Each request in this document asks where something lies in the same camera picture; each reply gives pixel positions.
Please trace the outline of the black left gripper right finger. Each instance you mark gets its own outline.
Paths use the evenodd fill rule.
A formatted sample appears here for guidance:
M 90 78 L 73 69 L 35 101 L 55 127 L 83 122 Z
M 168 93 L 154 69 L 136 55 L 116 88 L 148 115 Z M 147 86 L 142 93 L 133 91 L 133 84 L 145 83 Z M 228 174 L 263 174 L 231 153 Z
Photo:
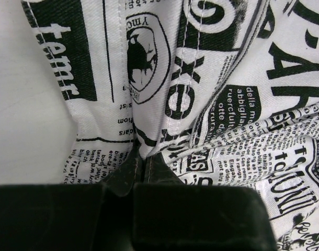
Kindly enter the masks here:
M 133 188 L 135 250 L 275 250 L 264 203 L 246 187 L 185 185 L 160 155 Z

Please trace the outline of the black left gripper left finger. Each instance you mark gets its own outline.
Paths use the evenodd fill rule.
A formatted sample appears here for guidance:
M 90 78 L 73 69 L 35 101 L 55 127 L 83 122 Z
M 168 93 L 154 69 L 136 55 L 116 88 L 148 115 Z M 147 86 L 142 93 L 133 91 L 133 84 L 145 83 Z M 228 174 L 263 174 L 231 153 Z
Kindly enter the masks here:
M 96 184 L 0 185 L 0 250 L 132 250 L 130 192 L 141 165 L 131 154 Z

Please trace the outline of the newspaper print trousers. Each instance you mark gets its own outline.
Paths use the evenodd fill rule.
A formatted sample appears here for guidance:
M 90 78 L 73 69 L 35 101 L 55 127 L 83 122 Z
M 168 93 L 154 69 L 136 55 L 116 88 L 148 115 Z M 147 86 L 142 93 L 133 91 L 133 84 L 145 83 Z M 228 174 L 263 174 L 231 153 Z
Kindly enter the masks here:
M 319 250 L 319 1 L 22 1 L 77 138 L 65 184 L 155 155 L 262 198 L 278 250 Z

